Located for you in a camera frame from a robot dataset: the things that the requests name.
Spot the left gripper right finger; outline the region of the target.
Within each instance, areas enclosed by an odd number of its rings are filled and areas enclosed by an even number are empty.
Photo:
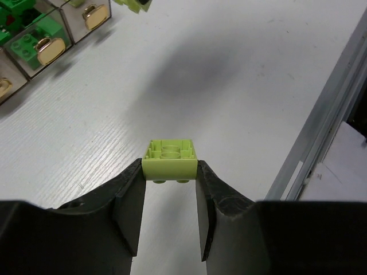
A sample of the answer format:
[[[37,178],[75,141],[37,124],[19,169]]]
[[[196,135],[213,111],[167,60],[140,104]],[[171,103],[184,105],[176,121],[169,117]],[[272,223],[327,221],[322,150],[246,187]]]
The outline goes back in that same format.
[[[366,204],[257,201],[200,160],[201,258],[207,274],[365,274]]]

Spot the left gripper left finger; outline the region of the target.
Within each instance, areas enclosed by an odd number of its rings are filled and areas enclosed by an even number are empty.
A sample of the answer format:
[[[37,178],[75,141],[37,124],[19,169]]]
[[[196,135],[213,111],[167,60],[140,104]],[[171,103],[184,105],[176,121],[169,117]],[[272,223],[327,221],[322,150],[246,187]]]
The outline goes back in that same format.
[[[56,209],[1,202],[2,274],[129,274],[139,243],[142,161]]]

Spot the light green sloped lego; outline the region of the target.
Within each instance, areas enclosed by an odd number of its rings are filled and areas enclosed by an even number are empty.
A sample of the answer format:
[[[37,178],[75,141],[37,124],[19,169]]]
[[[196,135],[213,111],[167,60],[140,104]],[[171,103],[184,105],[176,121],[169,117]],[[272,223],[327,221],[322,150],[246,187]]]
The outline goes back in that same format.
[[[191,139],[153,139],[142,158],[146,180],[187,183],[197,176],[198,158]]]

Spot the green 2x2 lego brick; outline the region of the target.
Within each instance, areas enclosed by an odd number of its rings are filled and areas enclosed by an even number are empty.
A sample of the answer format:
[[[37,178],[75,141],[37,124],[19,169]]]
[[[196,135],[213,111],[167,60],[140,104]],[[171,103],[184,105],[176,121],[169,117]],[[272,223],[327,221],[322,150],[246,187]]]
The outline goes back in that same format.
[[[41,16],[35,8],[25,10],[21,15],[12,14],[1,8],[1,46],[12,39],[19,32],[26,29],[35,19]]]

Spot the green lego plate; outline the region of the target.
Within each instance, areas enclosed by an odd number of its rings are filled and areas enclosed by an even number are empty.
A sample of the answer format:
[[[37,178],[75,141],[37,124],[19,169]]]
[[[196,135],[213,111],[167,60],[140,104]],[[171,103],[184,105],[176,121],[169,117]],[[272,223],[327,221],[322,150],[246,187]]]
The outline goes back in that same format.
[[[45,1],[36,0],[1,0],[1,6],[10,11],[30,9],[38,3],[44,3]]]

